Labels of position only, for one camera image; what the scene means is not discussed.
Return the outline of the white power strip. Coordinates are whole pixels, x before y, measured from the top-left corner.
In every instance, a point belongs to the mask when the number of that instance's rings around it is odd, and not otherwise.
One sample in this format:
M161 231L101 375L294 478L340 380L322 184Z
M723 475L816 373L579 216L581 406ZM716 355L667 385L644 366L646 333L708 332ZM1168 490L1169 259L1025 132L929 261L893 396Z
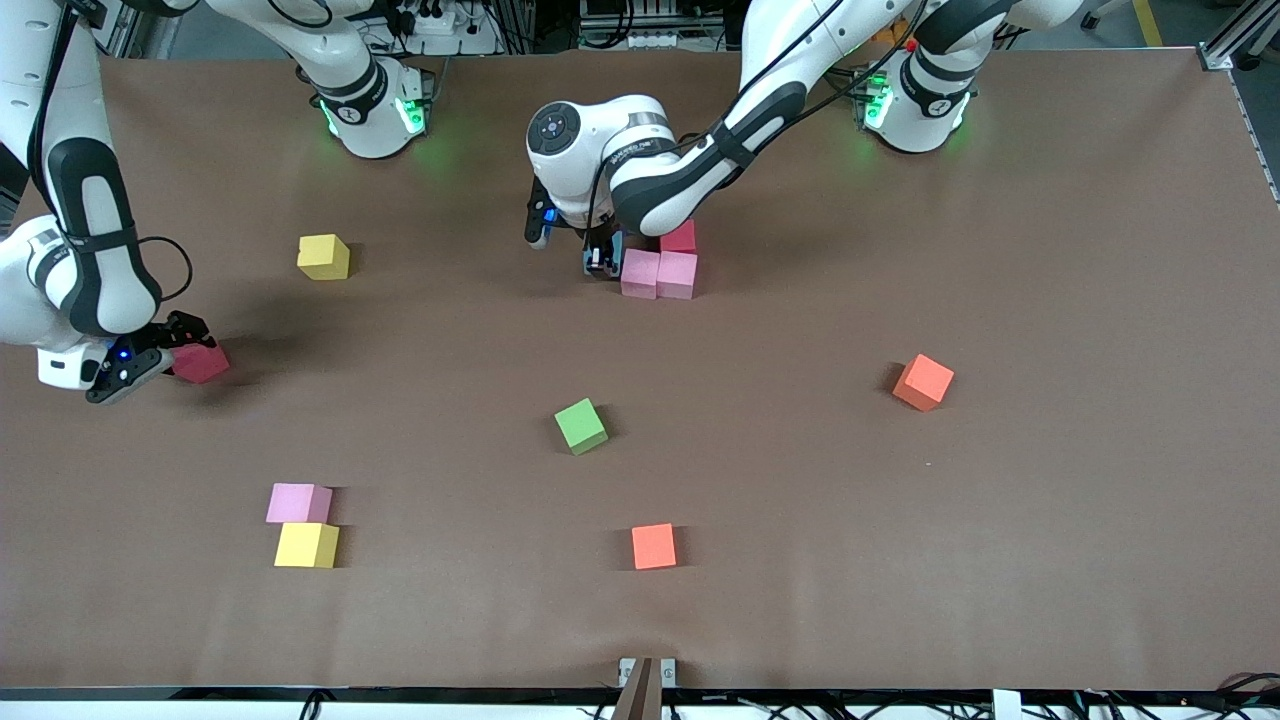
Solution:
M690 53L713 53L723 47L721 28L684 27L640 27L635 26L626 33L614 26L581 28L575 49L605 51L649 51L682 50Z
M399 17L408 36L444 37L471 26L471 15L458 0L399 0Z

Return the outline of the pink foam cube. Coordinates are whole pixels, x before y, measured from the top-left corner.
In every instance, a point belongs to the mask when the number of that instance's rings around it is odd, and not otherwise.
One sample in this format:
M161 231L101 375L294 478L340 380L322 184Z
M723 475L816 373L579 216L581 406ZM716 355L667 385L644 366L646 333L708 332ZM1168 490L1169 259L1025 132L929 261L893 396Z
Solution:
M662 251L657 275L659 299L691 300L695 293L698 255Z
M621 293L631 299L655 300L658 297L659 274L659 252L643 249L626 249L620 275Z
M328 524L333 489L310 483L274 483L271 487L266 523L319 523Z

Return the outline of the orange foam cube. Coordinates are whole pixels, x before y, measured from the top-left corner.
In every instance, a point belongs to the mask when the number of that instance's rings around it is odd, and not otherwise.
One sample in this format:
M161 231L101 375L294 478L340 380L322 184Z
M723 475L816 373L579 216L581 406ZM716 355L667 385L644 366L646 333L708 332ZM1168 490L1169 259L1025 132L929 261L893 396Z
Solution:
M678 565L672 524L634 527L630 534L636 570L666 569Z
M928 413L942 404L954 378L952 369L918 354L904 366L891 393L915 410Z

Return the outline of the blue foam cube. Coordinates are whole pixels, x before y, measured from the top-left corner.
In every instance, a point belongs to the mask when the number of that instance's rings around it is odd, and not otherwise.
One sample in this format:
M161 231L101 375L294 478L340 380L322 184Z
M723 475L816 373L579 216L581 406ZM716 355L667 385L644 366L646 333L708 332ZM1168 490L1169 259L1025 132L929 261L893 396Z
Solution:
M625 233L595 227L582 233L582 272L600 281L621 277L625 261Z

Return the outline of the metal mount bracket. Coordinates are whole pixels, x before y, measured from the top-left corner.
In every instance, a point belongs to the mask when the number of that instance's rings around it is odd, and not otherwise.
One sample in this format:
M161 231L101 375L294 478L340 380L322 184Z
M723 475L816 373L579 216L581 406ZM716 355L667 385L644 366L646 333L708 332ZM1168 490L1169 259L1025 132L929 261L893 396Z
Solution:
M618 676L616 685L621 689L626 685L637 664L635 657L625 657L618 661ZM678 665L676 659L659 659L655 665L660 669L660 684L664 689L678 688Z

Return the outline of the brown mount strut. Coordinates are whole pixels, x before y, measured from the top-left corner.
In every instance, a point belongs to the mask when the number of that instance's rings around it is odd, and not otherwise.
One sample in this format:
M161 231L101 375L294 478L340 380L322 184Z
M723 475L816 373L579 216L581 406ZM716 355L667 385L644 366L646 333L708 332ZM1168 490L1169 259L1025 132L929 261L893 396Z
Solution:
M659 659L643 657L630 675L609 720L663 720L664 702L660 684Z

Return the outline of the yellow foam cube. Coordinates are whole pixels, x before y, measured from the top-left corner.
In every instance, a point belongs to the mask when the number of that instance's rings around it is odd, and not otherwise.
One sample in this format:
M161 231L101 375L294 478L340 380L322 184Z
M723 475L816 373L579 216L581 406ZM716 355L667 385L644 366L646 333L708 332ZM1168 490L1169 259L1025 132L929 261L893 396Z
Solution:
M344 281L349 278L351 251L338 234L302 236L294 264L311 281Z
M340 528L325 523L283 523L273 566L333 569L339 537Z

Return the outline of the brown table cover sheet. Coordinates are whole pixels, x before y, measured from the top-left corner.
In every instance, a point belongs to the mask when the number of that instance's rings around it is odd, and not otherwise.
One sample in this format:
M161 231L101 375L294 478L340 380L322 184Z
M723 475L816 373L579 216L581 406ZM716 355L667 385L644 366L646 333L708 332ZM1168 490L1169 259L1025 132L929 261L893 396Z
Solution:
M689 301L522 238L543 104L733 58L448 69L431 133L340 149L288 61L114 61L111 128L230 370L110 407L0 348L0 685L1213 689L1280 671L1280 208L1192 50L992 56L905 156L844 104L696 214ZM349 278L298 241L338 234ZM955 373L920 413L924 354ZM554 414L590 398L575 456ZM274 483L333 569L274 568ZM678 565L636 570L669 523Z

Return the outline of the green foam cube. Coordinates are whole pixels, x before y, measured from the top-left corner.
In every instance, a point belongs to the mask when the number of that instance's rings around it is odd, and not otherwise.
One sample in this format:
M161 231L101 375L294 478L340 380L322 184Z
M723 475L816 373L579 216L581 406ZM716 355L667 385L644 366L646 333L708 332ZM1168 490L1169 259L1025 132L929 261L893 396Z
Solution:
M556 424L575 456L609 439L608 430L590 398L582 398L554 414Z

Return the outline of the aluminium frame profile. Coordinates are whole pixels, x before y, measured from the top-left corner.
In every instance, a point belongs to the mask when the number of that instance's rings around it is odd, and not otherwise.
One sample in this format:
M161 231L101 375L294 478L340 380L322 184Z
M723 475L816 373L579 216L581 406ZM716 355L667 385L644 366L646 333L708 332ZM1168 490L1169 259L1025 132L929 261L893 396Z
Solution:
M99 50L114 58L127 58L134 45L138 12L124 0L97 0L102 6L100 23L92 28Z
M1280 0L1240 0L1235 12L1206 41L1196 45L1206 70L1254 69L1280 32Z

